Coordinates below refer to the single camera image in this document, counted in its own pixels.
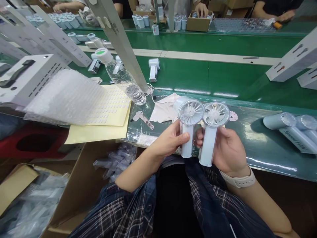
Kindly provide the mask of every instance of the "person's right hand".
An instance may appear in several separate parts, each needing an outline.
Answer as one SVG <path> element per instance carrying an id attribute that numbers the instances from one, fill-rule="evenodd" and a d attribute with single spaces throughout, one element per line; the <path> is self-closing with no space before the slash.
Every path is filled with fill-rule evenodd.
<path id="1" fill-rule="evenodd" d="M 53 7 L 54 12 L 56 13 L 62 13 L 63 11 L 65 11 L 65 7 L 63 7 L 62 3 L 57 3 L 54 7 Z"/>
<path id="2" fill-rule="evenodd" d="M 295 10 L 289 10 L 288 12 L 277 17 L 276 21 L 279 21 L 279 22 L 290 21 L 294 16 L 295 16 Z"/>
<path id="3" fill-rule="evenodd" d="M 195 7 L 195 11 L 197 12 L 198 17 L 205 16 L 207 18 L 208 16 L 208 8 L 204 3 L 199 2 Z"/>
<path id="4" fill-rule="evenodd" d="M 197 148 L 203 145 L 203 136 L 204 130 L 203 128 L 199 128 L 195 138 Z M 243 144 L 234 130 L 224 127 L 218 128 L 213 164 L 215 164 L 220 171 L 232 178 L 241 178 L 250 175 L 251 171 L 247 165 Z"/>

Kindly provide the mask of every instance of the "worker's hand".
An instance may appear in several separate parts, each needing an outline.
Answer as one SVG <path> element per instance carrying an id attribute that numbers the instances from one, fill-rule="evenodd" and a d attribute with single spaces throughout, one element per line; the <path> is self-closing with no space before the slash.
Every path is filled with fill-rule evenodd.
<path id="1" fill-rule="evenodd" d="M 57 3 L 54 7 L 53 7 L 54 12 L 56 13 L 62 13 L 64 12 L 66 9 L 63 5 L 63 3 Z"/>
<path id="2" fill-rule="evenodd" d="M 294 16 L 295 16 L 295 10 L 289 10 L 283 15 L 280 15 L 279 17 L 277 17 L 276 21 L 287 22 L 287 21 L 290 21 Z"/>
<path id="3" fill-rule="evenodd" d="M 203 134 L 203 128 L 199 128 L 196 132 L 195 145 L 197 148 L 203 145 Z M 250 175 L 243 144 L 234 130 L 224 127 L 218 128 L 213 164 L 233 178 Z"/>
<path id="4" fill-rule="evenodd" d="M 197 16 L 208 16 L 208 8 L 206 6 L 206 4 L 199 2 L 196 7 L 195 7 L 195 11 L 197 12 Z"/>
<path id="5" fill-rule="evenodd" d="M 179 120 L 177 120 L 166 128 L 147 150 L 150 150 L 158 158 L 164 158 L 173 154 L 180 145 L 188 142 L 189 139 L 188 132 L 180 135 Z"/>

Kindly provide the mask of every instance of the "bottle cap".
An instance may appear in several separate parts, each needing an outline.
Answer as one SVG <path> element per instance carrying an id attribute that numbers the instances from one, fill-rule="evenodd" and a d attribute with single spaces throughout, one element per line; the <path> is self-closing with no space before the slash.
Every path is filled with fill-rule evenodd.
<path id="1" fill-rule="evenodd" d="M 99 48 L 95 51 L 97 58 L 104 64 L 108 64 L 113 60 L 113 56 L 107 48 Z"/>

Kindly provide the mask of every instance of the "bubble wrap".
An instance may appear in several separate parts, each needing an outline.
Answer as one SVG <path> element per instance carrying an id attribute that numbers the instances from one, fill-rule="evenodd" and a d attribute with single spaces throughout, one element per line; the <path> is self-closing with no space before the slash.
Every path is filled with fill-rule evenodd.
<path id="1" fill-rule="evenodd" d="M 218 32 L 275 32 L 272 20 L 255 18 L 215 18 Z"/>
<path id="2" fill-rule="evenodd" d="M 59 71 L 25 107 L 25 120 L 59 125 L 85 125 L 105 89 L 81 73 Z"/>

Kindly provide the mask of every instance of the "plastic water bottle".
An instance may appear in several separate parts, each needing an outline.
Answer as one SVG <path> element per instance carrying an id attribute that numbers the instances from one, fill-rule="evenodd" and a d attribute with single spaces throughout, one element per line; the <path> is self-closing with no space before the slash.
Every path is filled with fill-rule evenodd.
<path id="1" fill-rule="evenodd" d="M 136 105 L 143 105 L 146 97 L 135 82 L 132 75 L 125 69 L 122 62 L 113 59 L 106 48 L 100 48 L 95 52 L 97 58 L 105 65 L 111 80 L 120 88 Z"/>

